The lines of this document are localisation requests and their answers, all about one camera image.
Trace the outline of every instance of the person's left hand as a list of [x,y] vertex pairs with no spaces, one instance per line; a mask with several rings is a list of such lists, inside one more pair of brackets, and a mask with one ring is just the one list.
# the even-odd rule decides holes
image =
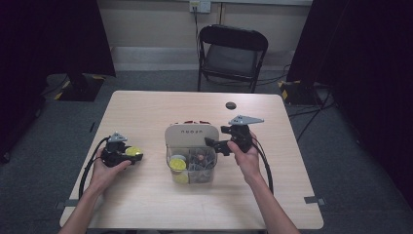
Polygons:
[[89,187],[96,189],[98,193],[102,193],[112,183],[116,174],[131,164],[131,161],[127,160],[113,168],[108,168],[104,165],[102,159],[100,158],[102,150],[103,149],[100,148],[96,152],[96,159],[94,160],[94,173],[92,174],[91,183],[89,185]]

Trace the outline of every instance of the yellow round object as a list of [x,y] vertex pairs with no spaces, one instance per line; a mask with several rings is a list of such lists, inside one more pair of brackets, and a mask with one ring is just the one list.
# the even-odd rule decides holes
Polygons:
[[182,159],[178,159],[178,158],[173,158],[170,159],[169,161],[169,166],[171,169],[173,170],[184,170],[186,169],[186,163],[185,161],[183,161]]
[[127,150],[125,150],[125,153],[128,156],[136,156],[138,154],[141,154],[142,151],[140,150],[140,148],[132,146],[132,147],[127,148]]
[[188,175],[185,173],[179,174],[179,175],[174,175],[173,180],[177,183],[188,183],[189,178]]

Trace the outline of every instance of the open lid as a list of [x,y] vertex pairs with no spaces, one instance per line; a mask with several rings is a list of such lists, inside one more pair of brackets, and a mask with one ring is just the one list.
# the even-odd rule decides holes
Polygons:
[[218,130],[210,124],[174,124],[165,131],[168,147],[206,146],[205,137],[219,140]]

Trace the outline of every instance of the wall outlet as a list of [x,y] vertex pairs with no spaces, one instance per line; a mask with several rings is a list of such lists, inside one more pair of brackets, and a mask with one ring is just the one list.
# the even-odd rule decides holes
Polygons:
[[189,1],[189,12],[210,13],[210,1]]

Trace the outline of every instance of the gray carpet floor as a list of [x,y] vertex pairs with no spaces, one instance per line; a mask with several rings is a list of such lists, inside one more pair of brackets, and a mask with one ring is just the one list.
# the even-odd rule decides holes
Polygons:
[[[260,79],[282,75],[262,71]],[[48,77],[56,87],[65,75]],[[119,71],[109,77],[94,102],[54,100],[58,89],[45,95],[40,116],[0,166],[0,233],[57,233],[65,201],[80,173],[85,156],[108,101],[117,90],[195,92],[197,71]],[[203,81],[203,92],[248,93],[247,87]],[[256,93],[280,94],[277,83],[257,86]],[[326,89],[319,95],[326,97]],[[288,114],[317,107],[289,106]],[[291,117],[298,137],[313,114]],[[302,233],[413,233],[413,213],[374,157],[357,144],[352,124],[336,105],[324,109],[298,141],[324,219],[321,230]],[[88,233],[103,233],[91,230]]]

